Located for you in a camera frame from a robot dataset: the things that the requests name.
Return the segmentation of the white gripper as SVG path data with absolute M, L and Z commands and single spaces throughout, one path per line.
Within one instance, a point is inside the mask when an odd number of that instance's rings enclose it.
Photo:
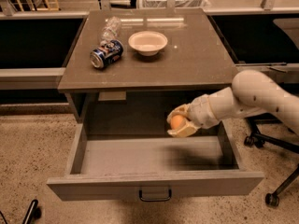
M 175 130 L 170 127 L 167 132 L 173 137 L 188 137 L 195 134 L 198 128 L 209 129 L 220 123 L 212 112 L 206 94 L 195 98 L 189 105 L 180 105 L 172 110 L 167 116 L 169 124 L 170 119 L 175 115 L 182 115 L 185 118 L 185 125 Z

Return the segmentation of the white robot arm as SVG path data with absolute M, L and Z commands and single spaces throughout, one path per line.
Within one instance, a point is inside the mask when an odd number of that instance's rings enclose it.
M 167 117 L 173 137 L 188 137 L 222 120 L 270 113 L 299 134 L 299 98 L 283 90 L 273 79 L 255 70 L 235 75 L 232 86 L 196 97 L 176 107 Z

